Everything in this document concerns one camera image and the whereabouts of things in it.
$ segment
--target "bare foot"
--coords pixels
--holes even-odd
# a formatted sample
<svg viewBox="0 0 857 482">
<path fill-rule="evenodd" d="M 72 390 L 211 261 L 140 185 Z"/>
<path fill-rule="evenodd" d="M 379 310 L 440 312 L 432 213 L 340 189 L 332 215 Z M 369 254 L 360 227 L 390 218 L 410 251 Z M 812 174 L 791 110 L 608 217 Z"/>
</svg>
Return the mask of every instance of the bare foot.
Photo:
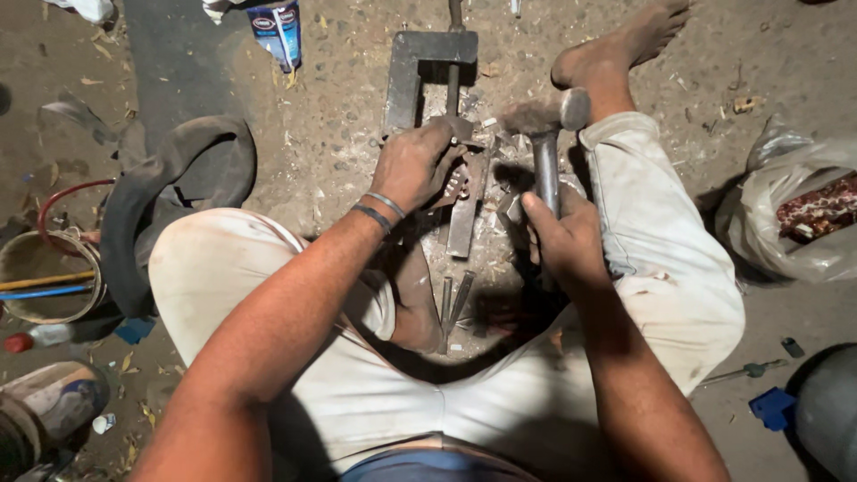
<svg viewBox="0 0 857 482">
<path fill-rule="evenodd" d="M 389 246 L 381 263 L 396 295 L 396 330 L 390 341 L 413 352 L 436 352 L 443 332 L 423 247 L 418 242 L 410 249 Z"/>
<path fill-rule="evenodd" d="M 623 74 L 658 56 L 691 17 L 689 0 L 656 0 L 613 32 L 565 49 L 554 61 L 551 80 L 562 87 L 587 87 L 604 70 Z"/>
</svg>

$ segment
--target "white pants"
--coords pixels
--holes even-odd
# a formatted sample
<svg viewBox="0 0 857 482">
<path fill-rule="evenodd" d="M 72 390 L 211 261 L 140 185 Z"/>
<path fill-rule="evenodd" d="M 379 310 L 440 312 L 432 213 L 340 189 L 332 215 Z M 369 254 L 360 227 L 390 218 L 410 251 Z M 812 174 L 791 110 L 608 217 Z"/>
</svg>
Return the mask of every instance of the white pants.
<svg viewBox="0 0 857 482">
<path fill-rule="evenodd" d="M 616 290 L 687 395 L 738 343 L 744 310 L 733 265 L 703 228 L 658 136 L 653 119 L 623 112 L 580 139 L 604 253 L 610 271 L 621 275 Z M 185 363 L 238 302 L 307 245 L 272 220 L 239 209 L 204 211 L 167 227 L 149 275 Z M 395 307 L 388 283 L 376 272 L 364 274 L 343 312 L 389 339 Z M 608 479 L 575 323 L 569 306 L 551 329 L 499 363 L 441 386 L 390 368 L 359 337 L 337 329 L 271 407 L 275 454 L 299 461 L 301 478 L 310 479 L 318 476 L 307 472 L 314 464 L 341 472 L 386 446 L 435 434 L 505 456 L 544 479 Z M 556 329 L 565 330 L 563 358 L 548 340 Z M 311 449 L 321 458 L 310 458 Z"/>
</svg>

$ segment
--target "metal bracelet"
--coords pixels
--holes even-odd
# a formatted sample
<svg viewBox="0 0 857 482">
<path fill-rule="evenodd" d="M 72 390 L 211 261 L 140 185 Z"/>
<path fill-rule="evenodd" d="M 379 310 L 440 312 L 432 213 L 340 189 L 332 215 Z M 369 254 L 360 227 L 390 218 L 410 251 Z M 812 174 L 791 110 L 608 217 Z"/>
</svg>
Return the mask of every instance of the metal bracelet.
<svg viewBox="0 0 857 482">
<path fill-rule="evenodd" d="M 366 193 L 366 196 L 372 196 L 373 198 L 377 199 L 378 201 L 381 201 L 384 204 L 386 204 L 387 206 L 389 206 L 390 209 L 392 209 L 393 211 L 396 212 L 396 214 L 399 215 L 399 218 L 401 220 L 403 220 L 405 218 L 405 211 L 403 211 L 402 208 L 400 208 L 398 204 L 390 201 L 390 199 L 387 198 L 386 196 L 382 196 L 380 194 L 375 194 L 374 192 L 368 192 L 368 193 Z"/>
<path fill-rule="evenodd" d="M 360 212 L 366 214 L 368 217 L 372 218 L 373 220 L 378 221 L 378 224 L 380 224 L 381 228 L 384 229 L 384 234 L 390 234 L 390 230 L 393 229 L 393 226 L 390 224 L 390 220 L 388 220 L 387 218 L 384 217 L 383 214 L 379 213 L 378 211 L 375 211 L 374 209 L 370 208 L 369 206 L 366 206 L 366 205 L 358 202 L 357 204 L 354 205 L 353 208 L 351 208 L 351 210 L 352 211 L 354 211 L 354 210 L 360 211 Z"/>
</svg>

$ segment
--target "blue stick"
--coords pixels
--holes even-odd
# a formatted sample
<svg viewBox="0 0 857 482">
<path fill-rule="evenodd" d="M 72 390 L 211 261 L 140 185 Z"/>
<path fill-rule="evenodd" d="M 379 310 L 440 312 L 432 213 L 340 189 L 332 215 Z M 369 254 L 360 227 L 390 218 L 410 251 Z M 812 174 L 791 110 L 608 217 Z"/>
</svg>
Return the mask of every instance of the blue stick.
<svg viewBox="0 0 857 482">
<path fill-rule="evenodd" d="M 34 292 L 0 292 L 0 299 L 26 299 L 26 298 L 41 298 L 43 296 L 53 296 L 55 294 L 67 294 L 71 292 L 82 292 L 91 289 L 91 286 L 64 286 L 62 288 L 50 288 L 47 290 L 38 290 Z"/>
</svg>

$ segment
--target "person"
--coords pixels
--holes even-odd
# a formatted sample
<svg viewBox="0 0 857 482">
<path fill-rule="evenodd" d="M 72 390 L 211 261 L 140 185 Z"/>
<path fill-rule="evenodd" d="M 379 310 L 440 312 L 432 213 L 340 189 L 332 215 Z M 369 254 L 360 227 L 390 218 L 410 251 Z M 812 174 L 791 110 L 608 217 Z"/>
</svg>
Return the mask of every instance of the person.
<svg viewBox="0 0 857 482">
<path fill-rule="evenodd" d="M 579 138 L 594 203 L 564 189 L 560 220 L 522 203 L 572 303 L 473 377 L 416 380 L 361 335 L 420 352 L 439 341 L 421 254 L 397 274 L 364 268 L 461 155 L 442 122 L 391 139 L 378 196 L 313 243 L 239 209 L 167 227 L 149 274 L 189 369 L 132 479 L 728 479 L 686 395 L 741 337 L 734 267 L 628 87 L 689 18 L 687 0 L 658 0 L 557 57 L 553 82 L 591 97 Z"/>
</svg>

